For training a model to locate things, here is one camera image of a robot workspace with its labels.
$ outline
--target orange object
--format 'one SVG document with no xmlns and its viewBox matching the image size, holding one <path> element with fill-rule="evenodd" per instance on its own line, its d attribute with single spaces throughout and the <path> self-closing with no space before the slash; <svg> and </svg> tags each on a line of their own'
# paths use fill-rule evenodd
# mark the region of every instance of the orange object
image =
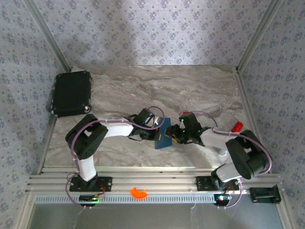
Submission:
<svg viewBox="0 0 305 229">
<path fill-rule="evenodd" d="M 145 190 L 138 191 L 136 187 L 130 189 L 130 194 L 136 199 L 145 199 L 148 197 L 147 192 Z"/>
<path fill-rule="evenodd" d="M 240 132 L 243 128 L 244 124 L 242 122 L 237 122 L 235 124 L 235 126 L 232 128 L 231 132 L 232 133 L 236 133 L 236 132 Z"/>
</svg>

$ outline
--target marble surface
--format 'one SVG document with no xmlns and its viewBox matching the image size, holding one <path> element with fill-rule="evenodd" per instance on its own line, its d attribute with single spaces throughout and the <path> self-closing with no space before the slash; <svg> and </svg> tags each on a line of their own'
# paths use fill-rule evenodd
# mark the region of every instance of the marble surface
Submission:
<svg viewBox="0 0 305 229">
<path fill-rule="evenodd" d="M 116 119 L 138 114 L 151 105 L 161 107 L 172 124 L 183 111 L 209 112 L 221 130 L 229 131 L 236 121 L 247 127 L 231 68 L 212 66 L 116 66 L 90 70 L 92 73 L 92 113 L 100 119 Z M 45 166 L 73 166 L 66 134 L 84 115 L 62 117 L 56 126 L 47 152 Z M 212 120 L 197 115 L 202 126 Z M 208 147 L 195 144 L 154 149 L 154 142 L 135 142 L 126 137 L 103 140 L 94 154 L 96 166 L 195 166 L 208 168 L 229 161 Z"/>
</svg>

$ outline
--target black box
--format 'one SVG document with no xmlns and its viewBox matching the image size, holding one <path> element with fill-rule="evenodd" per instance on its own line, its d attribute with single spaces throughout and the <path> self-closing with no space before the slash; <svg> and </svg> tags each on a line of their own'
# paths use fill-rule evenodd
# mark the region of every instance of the black box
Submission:
<svg viewBox="0 0 305 229">
<path fill-rule="evenodd" d="M 58 74 L 51 113 L 56 117 L 88 113 L 91 110 L 91 81 L 88 71 Z"/>
</svg>

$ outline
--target perforated metal strip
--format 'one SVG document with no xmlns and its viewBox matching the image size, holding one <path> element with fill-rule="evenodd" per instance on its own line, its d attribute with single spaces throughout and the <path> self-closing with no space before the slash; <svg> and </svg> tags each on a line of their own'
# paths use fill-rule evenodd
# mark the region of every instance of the perforated metal strip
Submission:
<svg viewBox="0 0 305 229">
<path fill-rule="evenodd" d="M 72 198 L 78 202 L 79 195 Z M 100 204 L 190 204 L 215 203 L 214 194 L 150 194 L 145 199 L 135 199 L 129 194 L 111 194 L 100 198 Z M 37 195 L 36 204 L 68 204 L 66 195 Z"/>
</svg>

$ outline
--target patterned wallpaper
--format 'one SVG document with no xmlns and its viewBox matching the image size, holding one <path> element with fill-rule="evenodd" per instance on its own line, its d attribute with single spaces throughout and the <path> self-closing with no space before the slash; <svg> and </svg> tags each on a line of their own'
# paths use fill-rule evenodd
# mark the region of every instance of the patterned wallpaper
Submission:
<svg viewBox="0 0 305 229">
<path fill-rule="evenodd" d="M 242 78 L 297 226 L 305 228 L 305 2 L 284 2 Z"/>
<path fill-rule="evenodd" d="M 10 229 L 37 171 L 50 131 L 46 105 L 62 69 L 23 2 L 0 7 L 0 229 Z"/>
<path fill-rule="evenodd" d="M 70 66 L 237 65 L 270 0 L 35 0 Z"/>
</svg>

